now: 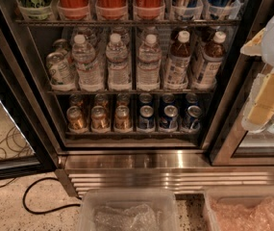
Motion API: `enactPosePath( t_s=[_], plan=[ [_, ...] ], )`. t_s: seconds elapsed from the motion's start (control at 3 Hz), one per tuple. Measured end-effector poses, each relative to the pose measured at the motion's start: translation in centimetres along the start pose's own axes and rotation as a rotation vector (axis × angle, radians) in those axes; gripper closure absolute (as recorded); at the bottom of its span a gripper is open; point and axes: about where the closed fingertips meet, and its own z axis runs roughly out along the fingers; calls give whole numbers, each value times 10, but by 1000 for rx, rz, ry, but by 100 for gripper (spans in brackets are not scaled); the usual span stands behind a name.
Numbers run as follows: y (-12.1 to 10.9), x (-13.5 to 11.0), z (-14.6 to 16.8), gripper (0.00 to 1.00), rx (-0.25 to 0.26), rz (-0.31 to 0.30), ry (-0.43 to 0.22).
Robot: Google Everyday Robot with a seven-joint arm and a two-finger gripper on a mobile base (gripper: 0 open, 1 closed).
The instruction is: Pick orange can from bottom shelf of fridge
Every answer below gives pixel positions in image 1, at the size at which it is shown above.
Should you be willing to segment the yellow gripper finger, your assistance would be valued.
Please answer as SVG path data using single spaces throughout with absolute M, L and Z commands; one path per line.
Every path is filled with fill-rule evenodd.
M 240 53 L 246 56 L 260 56 L 262 54 L 262 38 L 265 29 L 262 28 L 251 40 L 246 42 L 241 48 Z
M 259 132 L 273 115 L 274 69 L 268 74 L 259 73 L 254 80 L 241 125 L 247 131 Z

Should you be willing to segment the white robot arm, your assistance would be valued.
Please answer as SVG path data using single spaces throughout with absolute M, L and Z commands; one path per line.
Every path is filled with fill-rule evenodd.
M 265 64 L 272 66 L 269 73 L 259 73 L 255 78 L 243 110 L 242 127 L 249 132 L 259 133 L 274 116 L 274 15 L 263 29 L 241 47 L 240 53 L 260 56 Z

